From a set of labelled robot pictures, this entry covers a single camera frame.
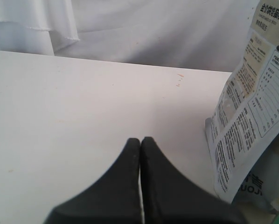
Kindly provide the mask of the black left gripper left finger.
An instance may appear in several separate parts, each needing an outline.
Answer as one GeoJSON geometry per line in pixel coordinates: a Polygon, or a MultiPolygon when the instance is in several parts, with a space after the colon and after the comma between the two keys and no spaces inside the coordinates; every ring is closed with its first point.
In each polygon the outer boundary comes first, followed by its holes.
{"type": "Polygon", "coordinates": [[[140,224],[140,141],[129,138],[110,168],[89,188],[56,206],[47,224],[140,224]]]}

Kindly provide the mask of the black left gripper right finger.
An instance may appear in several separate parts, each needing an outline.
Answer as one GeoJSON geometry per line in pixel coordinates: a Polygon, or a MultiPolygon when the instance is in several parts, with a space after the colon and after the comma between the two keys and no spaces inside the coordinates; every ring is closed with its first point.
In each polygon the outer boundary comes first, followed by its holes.
{"type": "Polygon", "coordinates": [[[243,214],[195,185],[152,137],[140,147],[140,182],[147,224],[245,224],[243,214]]]}

